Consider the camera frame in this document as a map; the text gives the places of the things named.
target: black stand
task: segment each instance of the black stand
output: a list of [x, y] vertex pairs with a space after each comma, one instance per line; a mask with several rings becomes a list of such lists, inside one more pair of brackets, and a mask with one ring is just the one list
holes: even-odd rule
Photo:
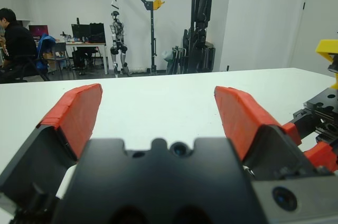
[[141, 0], [145, 6], [145, 8], [150, 11], [151, 13], [151, 45], [152, 45], [152, 67], [150, 69], [147, 69], [147, 71], [150, 71], [150, 75], [156, 75], [156, 65], [155, 65], [155, 57], [156, 54], [156, 38], [155, 38], [155, 30], [154, 30], [154, 2], [152, 1], [146, 1]]

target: camera lens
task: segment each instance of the camera lens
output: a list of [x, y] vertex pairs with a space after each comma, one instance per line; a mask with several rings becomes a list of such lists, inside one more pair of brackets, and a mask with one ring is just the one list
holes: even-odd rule
[[294, 211], [297, 209], [297, 198], [288, 189], [283, 187], [274, 188], [273, 197], [275, 202], [285, 211]]

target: computer monitor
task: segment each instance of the computer monitor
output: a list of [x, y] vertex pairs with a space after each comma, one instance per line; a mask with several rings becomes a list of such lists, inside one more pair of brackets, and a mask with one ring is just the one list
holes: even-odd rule
[[43, 34], [48, 35], [47, 25], [29, 25], [29, 29], [34, 38], [41, 38]]
[[90, 26], [84, 24], [72, 24], [73, 36], [75, 38], [89, 38], [90, 36]]

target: desk leg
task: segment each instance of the desk leg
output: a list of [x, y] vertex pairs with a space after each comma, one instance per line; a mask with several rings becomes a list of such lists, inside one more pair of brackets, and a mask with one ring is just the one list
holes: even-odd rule
[[105, 74], [108, 74], [108, 69], [107, 69], [107, 47], [105, 45], [103, 45], [103, 49], [104, 49], [104, 67], [105, 67]]

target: white table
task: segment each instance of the white table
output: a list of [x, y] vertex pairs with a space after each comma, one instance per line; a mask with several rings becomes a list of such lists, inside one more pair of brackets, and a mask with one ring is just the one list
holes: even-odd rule
[[[68, 90], [100, 83], [103, 97], [92, 138], [122, 138], [126, 148], [148, 150], [156, 137], [193, 146], [197, 137], [223, 137], [214, 100], [215, 86], [249, 92], [281, 124], [303, 103], [335, 82], [300, 69], [274, 69], [99, 80], [51, 81], [0, 85], [0, 172], [40, 119]], [[314, 136], [300, 146], [315, 145]], [[74, 168], [67, 173], [62, 196]], [[11, 216], [0, 209], [0, 223]]]
[[103, 56], [104, 56], [104, 67], [105, 67], [105, 74], [108, 74], [108, 67], [107, 67], [107, 50], [106, 50], [106, 44], [105, 43], [81, 43], [81, 42], [75, 42], [75, 43], [66, 43], [66, 46], [73, 47], [73, 51], [75, 51], [75, 47], [88, 47], [88, 48], [102, 48], [103, 49]]

